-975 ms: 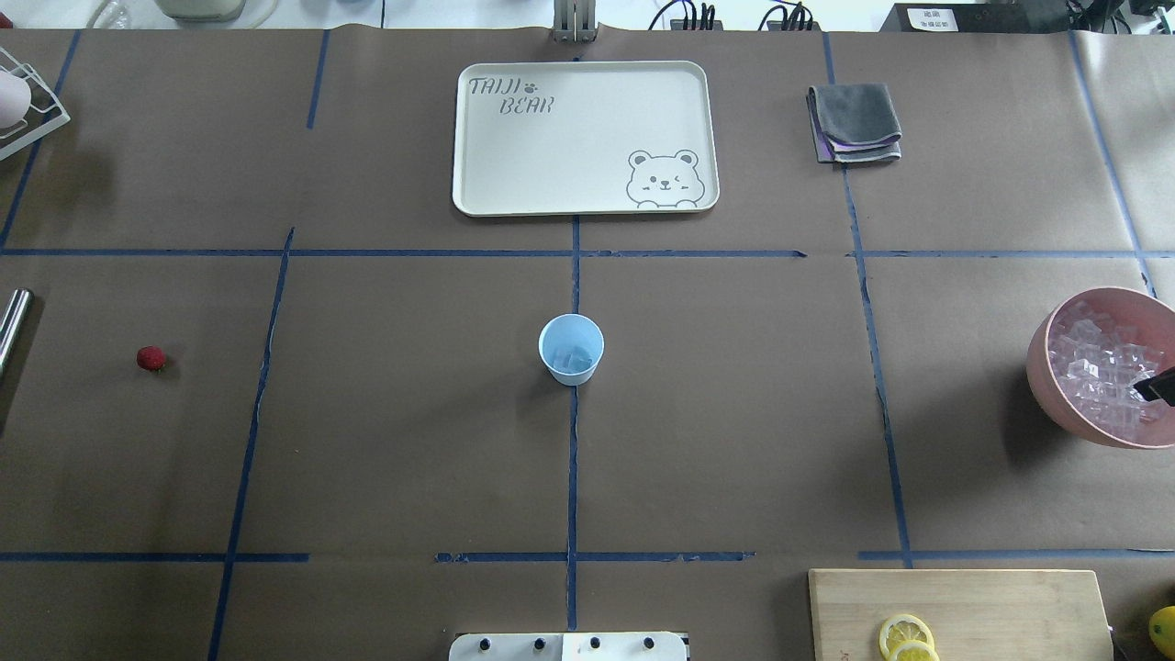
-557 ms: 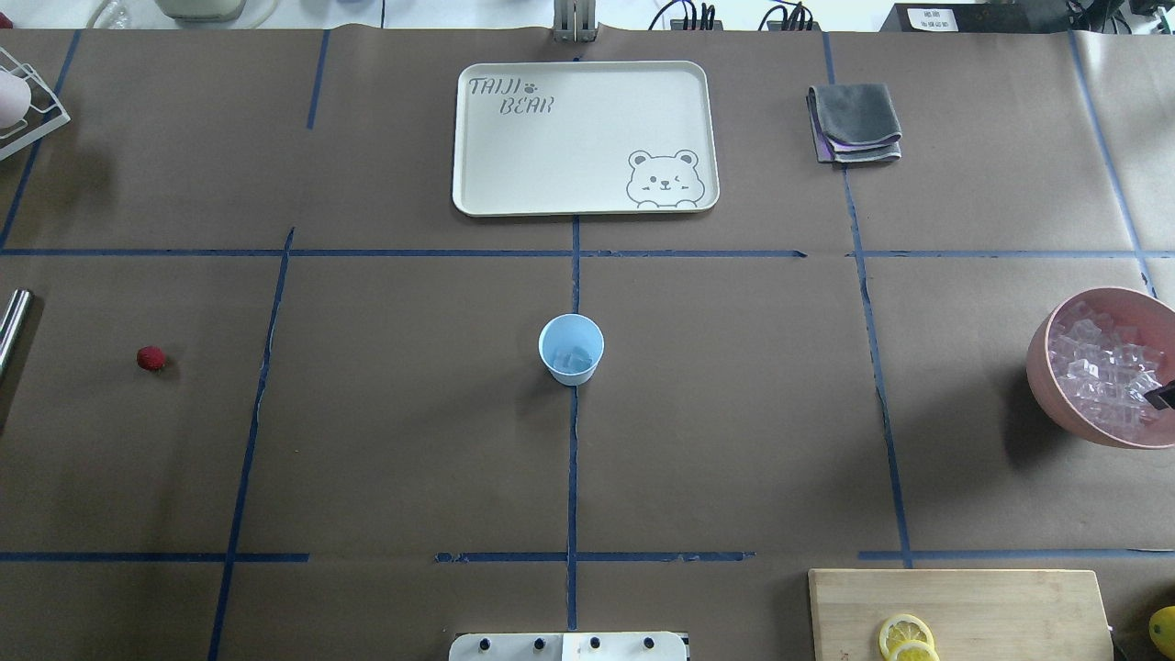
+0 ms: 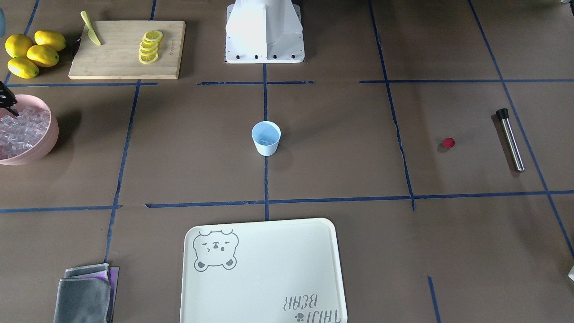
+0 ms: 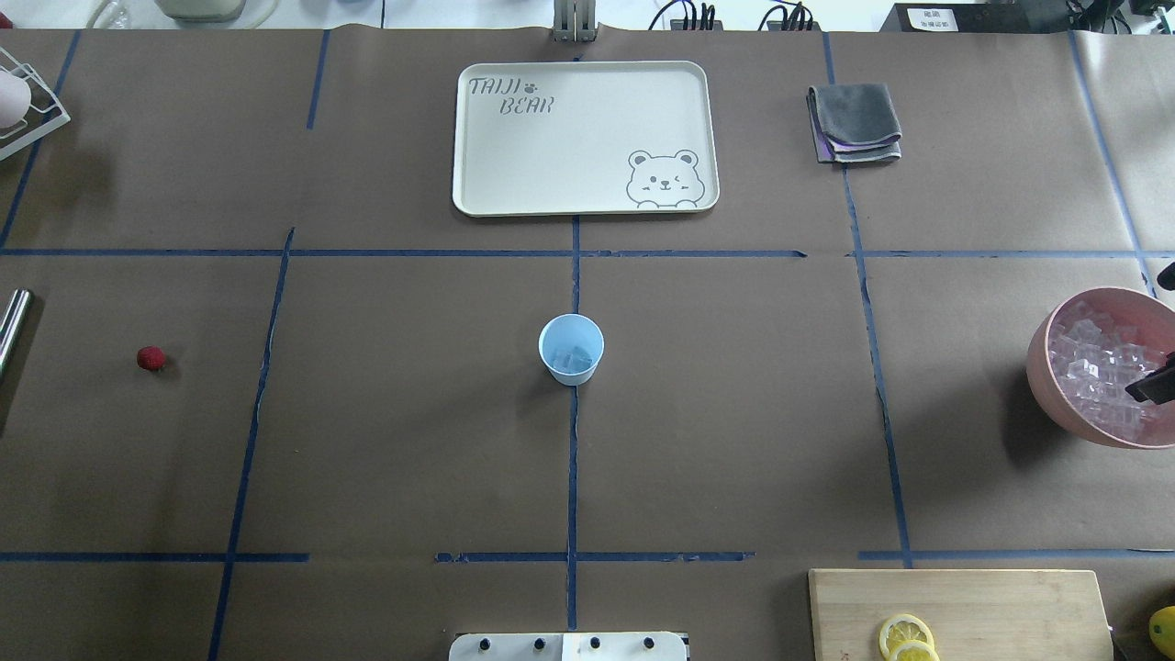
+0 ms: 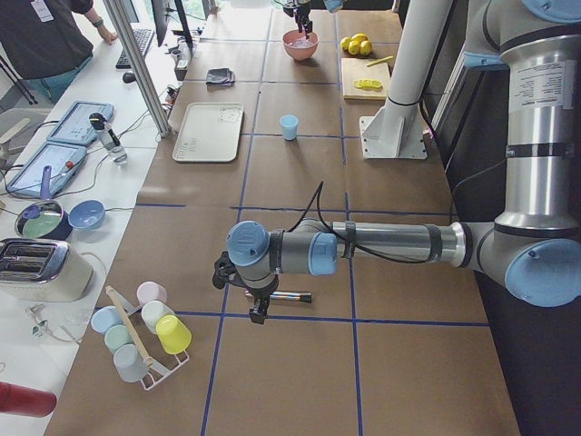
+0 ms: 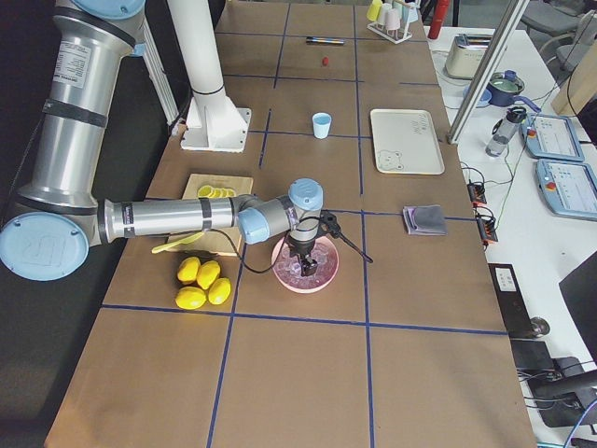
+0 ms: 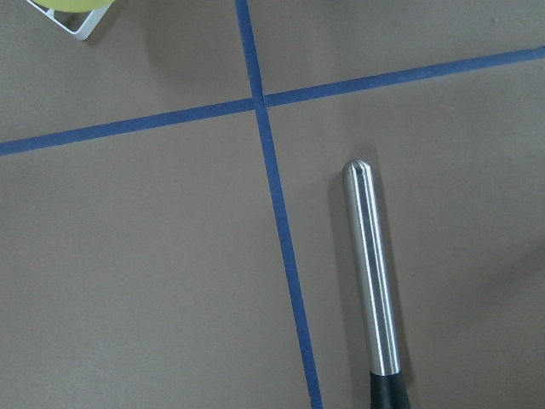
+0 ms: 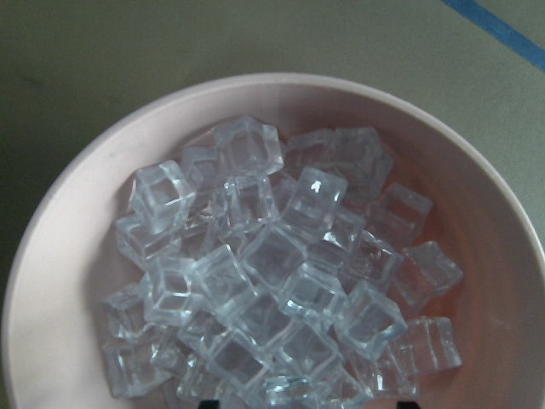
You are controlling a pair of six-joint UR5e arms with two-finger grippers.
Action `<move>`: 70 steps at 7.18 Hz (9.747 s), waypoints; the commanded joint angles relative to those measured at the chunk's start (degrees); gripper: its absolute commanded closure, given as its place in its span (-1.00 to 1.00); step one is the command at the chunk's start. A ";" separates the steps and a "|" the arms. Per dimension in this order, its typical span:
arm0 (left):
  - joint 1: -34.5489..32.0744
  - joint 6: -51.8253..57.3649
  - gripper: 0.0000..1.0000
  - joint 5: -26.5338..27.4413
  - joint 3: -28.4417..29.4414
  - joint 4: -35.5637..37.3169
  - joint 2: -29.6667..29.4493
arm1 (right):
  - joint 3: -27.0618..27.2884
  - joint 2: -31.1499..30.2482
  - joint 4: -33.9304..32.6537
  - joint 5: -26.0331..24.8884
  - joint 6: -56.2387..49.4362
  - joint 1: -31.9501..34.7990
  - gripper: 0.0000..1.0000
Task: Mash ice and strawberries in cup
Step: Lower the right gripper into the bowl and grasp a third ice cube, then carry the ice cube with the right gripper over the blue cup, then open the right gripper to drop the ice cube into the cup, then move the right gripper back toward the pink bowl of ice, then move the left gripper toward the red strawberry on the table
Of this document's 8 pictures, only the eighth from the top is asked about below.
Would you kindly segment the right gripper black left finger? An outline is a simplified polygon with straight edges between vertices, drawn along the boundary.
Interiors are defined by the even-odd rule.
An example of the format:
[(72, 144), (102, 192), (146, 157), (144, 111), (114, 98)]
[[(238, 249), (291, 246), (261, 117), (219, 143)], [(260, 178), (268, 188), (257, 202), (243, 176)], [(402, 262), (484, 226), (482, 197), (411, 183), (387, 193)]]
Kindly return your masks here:
[(219, 400), (202, 400), (199, 402), (199, 409), (220, 409), (221, 403)]

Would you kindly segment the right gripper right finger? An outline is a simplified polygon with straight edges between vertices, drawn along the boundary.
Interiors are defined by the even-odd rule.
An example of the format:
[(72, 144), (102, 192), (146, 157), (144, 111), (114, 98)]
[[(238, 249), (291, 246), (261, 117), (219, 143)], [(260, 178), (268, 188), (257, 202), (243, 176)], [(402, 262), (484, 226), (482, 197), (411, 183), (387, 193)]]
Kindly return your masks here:
[(402, 400), (397, 402), (396, 409), (419, 409), (419, 405), (413, 400)]

